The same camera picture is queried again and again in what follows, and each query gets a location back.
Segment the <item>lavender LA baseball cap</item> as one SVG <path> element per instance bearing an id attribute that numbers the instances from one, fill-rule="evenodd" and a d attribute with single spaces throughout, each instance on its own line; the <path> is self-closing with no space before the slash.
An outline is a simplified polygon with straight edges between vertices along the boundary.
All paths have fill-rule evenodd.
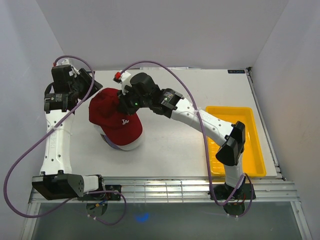
<path id="1" fill-rule="evenodd" d="M 115 143 L 113 143 L 106 135 L 101 134 L 102 139 L 113 149 L 115 150 L 122 150 L 118 145 L 116 145 Z"/>

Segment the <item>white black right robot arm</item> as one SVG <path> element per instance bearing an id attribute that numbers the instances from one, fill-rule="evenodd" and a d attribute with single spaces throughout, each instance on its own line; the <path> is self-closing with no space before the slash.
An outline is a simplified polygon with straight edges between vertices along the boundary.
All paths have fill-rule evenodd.
<path id="1" fill-rule="evenodd" d="M 118 72 L 114 81 L 121 85 L 117 93 L 118 109 L 124 114 L 133 115 L 139 109 L 148 108 L 157 115 L 184 123 L 213 140 L 219 147 L 215 157 L 223 164 L 225 171 L 226 194 L 237 199 L 244 193 L 244 123 L 224 121 L 199 109 L 181 93 L 171 88 L 159 88 L 152 77 L 144 72 L 136 75 L 127 71 Z"/>

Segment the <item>white baseball cap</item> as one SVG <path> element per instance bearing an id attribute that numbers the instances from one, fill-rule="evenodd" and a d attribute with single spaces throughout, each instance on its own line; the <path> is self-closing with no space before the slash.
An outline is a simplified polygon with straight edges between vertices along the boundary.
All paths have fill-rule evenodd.
<path id="1" fill-rule="evenodd" d="M 94 124 L 93 126 L 100 135 L 101 134 L 105 135 L 105 133 L 103 132 L 103 129 L 99 125 Z M 144 132 L 142 131 L 139 137 L 133 142 L 126 145 L 118 145 L 118 146 L 122 149 L 122 151 L 132 151 L 143 143 L 144 138 L 145 138 L 145 135 L 144 135 Z"/>

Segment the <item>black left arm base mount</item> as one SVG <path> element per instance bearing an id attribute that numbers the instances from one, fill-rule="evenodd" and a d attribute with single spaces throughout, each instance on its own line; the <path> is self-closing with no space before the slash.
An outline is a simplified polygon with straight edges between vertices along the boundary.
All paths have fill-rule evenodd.
<path id="1" fill-rule="evenodd" d="M 78 201 L 119 201 L 121 196 L 114 192 L 122 192 L 122 185 L 113 184 L 113 185 L 104 185 L 101 189 L 99 188 L 97 191 L 108 191 L 103 193 L 90 193 L 86 194 L 83 197 L 78 197 Z"/>

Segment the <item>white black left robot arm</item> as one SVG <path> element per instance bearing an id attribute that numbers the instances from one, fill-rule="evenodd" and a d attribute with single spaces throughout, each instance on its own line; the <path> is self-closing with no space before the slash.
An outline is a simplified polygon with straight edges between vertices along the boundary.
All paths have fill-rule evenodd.
<path id="1" fill-rule="evenodd" d="M 32 178 L 32 186 L 47 200 L 81 198 L 89 193 L 95 200 L 106 195 L 99 174 L 72 173 L 70 143 L 73 108 L 85 96 L 91 97 L 103 86 L 92 80 L 83 68 L 77 70 L 65 62 L 52 67 L 53 82 L 44 92 L 47 133 L 45 154 L 40 174 Z"/>

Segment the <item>red LA baseball cap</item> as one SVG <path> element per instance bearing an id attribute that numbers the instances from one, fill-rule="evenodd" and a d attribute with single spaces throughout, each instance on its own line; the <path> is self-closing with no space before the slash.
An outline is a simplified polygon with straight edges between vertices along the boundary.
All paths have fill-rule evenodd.
<path id="1" fill-rule="evenodd" d="M 142 123 L 135 113 L 119 112 L 118 90 L 104 88 L 91 100 L 88 107 L 89 121 L 102 128 L 104 134 L 116 145 L 132 143 L 143 132 Z"/>

